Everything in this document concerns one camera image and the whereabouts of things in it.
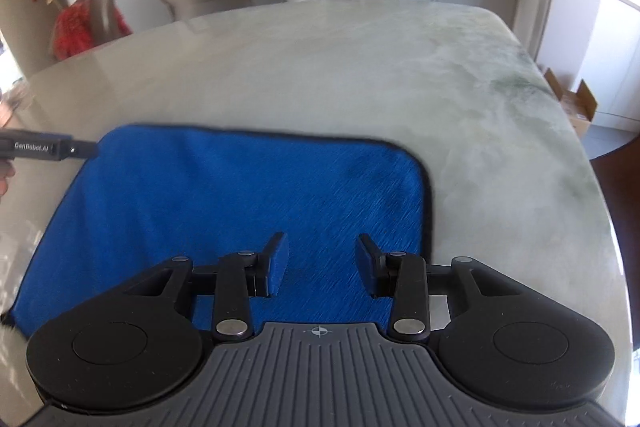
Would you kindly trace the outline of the person's hand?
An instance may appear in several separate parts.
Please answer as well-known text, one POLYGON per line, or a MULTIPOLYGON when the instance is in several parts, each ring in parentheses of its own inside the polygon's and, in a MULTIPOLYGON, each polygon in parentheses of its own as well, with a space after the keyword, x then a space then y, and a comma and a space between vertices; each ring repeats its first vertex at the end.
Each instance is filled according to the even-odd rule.
POLYGON ((11 161, 0 159, 0 198, 9 190, 9 179, 15 176, 15 169, 11 161))

